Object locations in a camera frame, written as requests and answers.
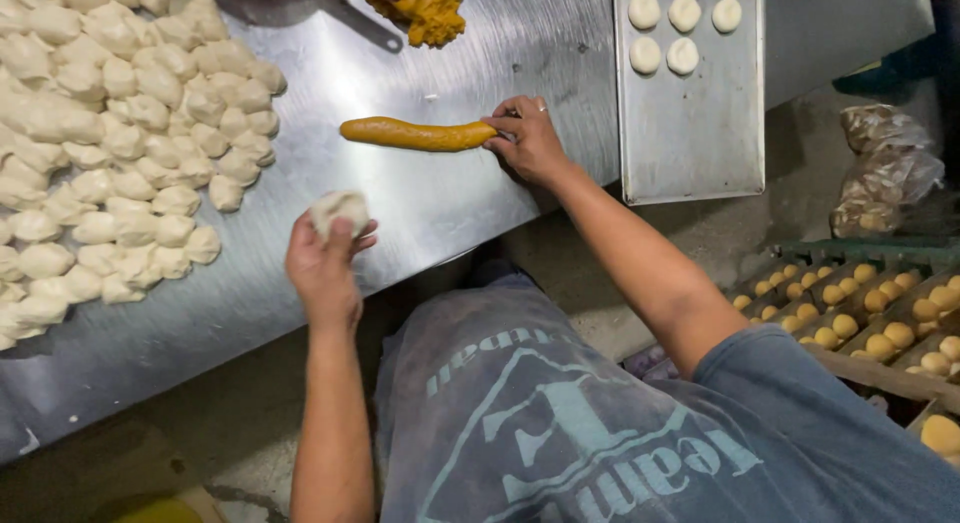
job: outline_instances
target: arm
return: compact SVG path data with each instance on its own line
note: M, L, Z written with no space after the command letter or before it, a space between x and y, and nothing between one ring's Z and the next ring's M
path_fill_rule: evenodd
M524 179L557 196L630 308L686 378L707 352L750 326L711 279L564 154L541 98L515 97L484 121L516 140L489 140ZM520 117L508 117L508 113Z
M294 464L291 518L373 521L374 464L355 335L363 310L354 283L354 254L374 236L351 239L352 224L337 219L323 244L305 213L294 224L287 275L303 300L310 330L306 407ZM367 227L365 235L376 228Z

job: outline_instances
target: round yellow pastry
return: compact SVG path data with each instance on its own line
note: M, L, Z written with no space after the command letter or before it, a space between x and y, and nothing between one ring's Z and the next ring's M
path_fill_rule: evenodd
M960 337L948 335L940 341L940 354L950 361L960 361Z
M804 273L803 277L799 278L799 281L800 281L799 283L803 285L803 288L810 288L811 286L816 284L818 281L820 281L820 278L817 277L817 274L810 272L810 273Z
M920 298L913 303L913 317L917 322L932 322L940 318L941 308L927 298Z
M797 317L804 322L809 322L818 316L820 311L813 307L813 304L800 304L797 308Z
M733 300L733 305L735 308L737 308L736 310L743 310L743 308L749 306L753 302L753 300L750 299L750 296L744 296L743 294L733 298Z
M877 269L874 268L873 264L860 264L853 271L853 278L856 279L858 283L867 283L877 274Z
M870 312L883 312L890 303L890 298L879 290L871 290L863 298L863 308Z
M840 301L847 296L846 292L843 291L843 288L840 288L836 284L828 284L823 289L823 302L828 306L835 306L839 304Z
M803 326L804 322L791 314L784 317L780 324L780 327L783 328L786 333L794 333Z
M930 335L930 333L936 332L937 328L940 328L940 323L936 320L932 322L920 322L917 325L917 338L923 339Z
M849 339L860 331L854 318L848 314L838 314L833 320L833 329L841 339Z
M761 314L760 314L760 316L761 316L760 318L761 318L762 320L766 320L766 319L770 318L771 316L775 315L775 314L777 313L777 311L779 311L779 309L777 308L777 306L767 306L767 307L763 308L763 310L760 312L760 313L761 313Z
M880 359L867 351L855 350L850 353L851 357L859 357L861 359L869 359L870 361L880 361Z
M883 333L874 333L867 339L865 350L879 358L891 357L896 352L897 346Z
M753 292L759 298L760 296L766 294L767 292L773 290L774 285L770 284L769 281L761 281L753 288Z
M821 328L820 330L817 330L817 333L814 333L813 335L813 339L818 345L827 350L833 350L838 344L840 344L840 337L837 337L836 332L830 328Z
M840 283L837 283L840 288L843 288L843 291L846 292L847 296L850 296L854 292L857 292L860 287L860 283L857 282L853 277L847 277Z
M903 322L891 322L883 329L883 334L893 341L894 346L903 350L913 344L913 330Z
M909 290L919 283L917 276L910 272L903 272L894 277L894 283L899 284L904 290Z
M884 281L877 289L886 294L887 297L890 298L891 302L896 298L899 298L904 292L904 288L902 286L892 281Z
M920 442L942 457L960 455L960 426L954 420L933 414L923 425Z
M951 370L951 362L939 352L928 352L919 359L919 366L937 375L945 377Z
M944 311L950 311L960 305L960 290L949 286L937 286L930 290L930 301L940 306Z
M786 297L790 301L797 300L800 296L804 295L804 286L800 283L790 283L786 285Z

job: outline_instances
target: hand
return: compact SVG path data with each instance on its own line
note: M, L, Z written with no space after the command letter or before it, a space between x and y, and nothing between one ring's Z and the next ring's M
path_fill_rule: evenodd
M485 142L483 147L501 156L532 184L550 189L558 177L576 168L559 144L542 97L531 99L520 95L507 99L496 108L493 117L481 118L481 121L513 135L514 142L498 136Z
M357 239L354 225L338 217L330 225L327 243L319 237L310 221L310 213L294 223L287 249L287 277L294 283L303 301L307 320L313 328L347 330L355 333L363 314L363 299L354 282L351 262L354 255L377 243L377 222L371 221Z

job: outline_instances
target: concrete floor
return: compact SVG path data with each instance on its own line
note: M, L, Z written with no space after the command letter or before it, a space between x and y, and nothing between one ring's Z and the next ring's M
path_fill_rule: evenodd
M838 113L862 101L824 88L768 112L767 190L761 196L637 212L717 284L731 285L765 259L760 252L766 246L830 235L828 214L854 161ZM651 343L651 334L624 305L563 213L516 229L505 240L514 259L604 355L619 360ZM359 345L369 386L375 381L380 338L409 312L396 305L407 302L410 293L426 298L449 288L464 264L454 261L430 270L367 301ZM286 519L304 404L304 332L239 357L121 418L162 430L221 499L233 523ZM29 472L29 467L15 470Z

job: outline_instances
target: stainless steel table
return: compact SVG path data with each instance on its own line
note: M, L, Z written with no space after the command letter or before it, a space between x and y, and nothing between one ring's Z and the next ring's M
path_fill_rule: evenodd
M162 283L141 304L83 305L66 324L0 355L0 462L302 325L282 259L294 218L326 191L364 190L382 223L381 243L357 260L366 293L541 212L483 151L424 155L351 144L337 134L343 120L385 114L463 123L511 95L542 94L570 155L600 184L619 177L611 0L466 0L466 34L441 51L404 46L362 0L350 1L366 15L342 0L218 1L234 36L290 80L275 101L279 160L240 211L221 215L204 203L198 217L224 244L215 263ZM770 30L796 5L768 0ZM841 39L842 32L830 38ZM768 76L771 88L782 81Z

